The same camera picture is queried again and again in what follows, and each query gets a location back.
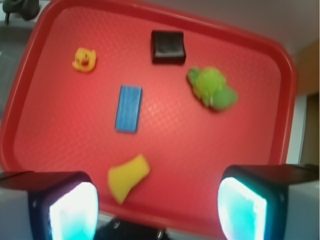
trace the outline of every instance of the black object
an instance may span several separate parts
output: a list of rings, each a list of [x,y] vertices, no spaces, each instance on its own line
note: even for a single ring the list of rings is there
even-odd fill
[[[184,64],[186,51],[184,33],[180,31],[151,32],[152,62],[154,64]]]
[[[112,219],[99,228],[94,240],[170,240],[165,230]]]
[[[0,188],[28,192],[29,219],[34,240],[51,238],[48,233],[49,207],[83,182],[92,181],[82,171],[0,173]]]
[[[232,165],[222,179],[232,177],[267,200],[264,239],[284,239],[289,186],[319,179],[314,165]]]
[[[11,13],[19,13],[26,21],[34,19],[40,11],[39,0],[4,0],[2,5],[5,14],[4,22],[9,24]]]

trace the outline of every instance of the textured tray surface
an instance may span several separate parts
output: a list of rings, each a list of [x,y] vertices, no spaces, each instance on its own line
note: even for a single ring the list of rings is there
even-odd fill
[[[152,30],[184,32],[184,65],[153,65]],[[77,48],[94,49],[95,69],[72,67]],[[192,66],[220,69],[238,103],[221,113],[195,99]],[[268,164],[281,74],[267,55],[210,36],[126,15],[72,7],[55,19],[25,100],[13,145],[33,171],[87,172],[102,210],[116,206],[111,166],[139,153],[151,172],[123,204],[167,219],[217,223],[217,191],[231,164]],[[115,130],[121,85],[141,86],[136,134]]]

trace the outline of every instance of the white wall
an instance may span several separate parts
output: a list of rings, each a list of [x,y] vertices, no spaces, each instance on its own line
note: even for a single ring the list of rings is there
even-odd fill
[[[271,38],[290,54],[319,38],[319,0],[141,0]]]

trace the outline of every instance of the toy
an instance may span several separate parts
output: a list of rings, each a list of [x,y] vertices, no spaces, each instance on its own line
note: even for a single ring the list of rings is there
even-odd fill
[[[237,93],[227,85],[227,80],[217,69],[206,67],[200,70],[192,67],[187,78],[193,87],[193,93],[204,106],[222,111],[238,101]]]
[[[141,87],[121,86],[115,120],[115,129],[117,131],[137,132],[141,98]]]
[[[154,64],[184,64],[186,51],[184,33],[180,31],[155,31],[151,33],[152,62]]]
[[[150,166],[142,154],[122,165],[111,167],[108,171],[108,186],[116,202],[121,205],[130,190],[149,172]]]
[[[75,60],[72,62],[74,69],[80,72],[91,72],[96,66],[97,54],[95,50],[88,50],[79,47],[75,53]]]

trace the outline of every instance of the red tray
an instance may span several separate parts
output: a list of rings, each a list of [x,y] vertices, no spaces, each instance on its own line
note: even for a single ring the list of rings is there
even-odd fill
[[[184,32],[184,65],[153,65],[152,30]],[[97,63],[72,67],[78,47]],[[192,66],[220,69],[238,93],[216,113],[195,99]],[[121,85],[143,88],[136,134],[115,121]],[[291,131],[296,72],[277,43],[224,24],[140,3],[54,0],[43,11],[2,120],[6,171],[85,171],[100,209],[157,227],[222,237],[217,190],[231,164],[282,164]],[[150,175],[118,205],[111,166],[143,153]]]

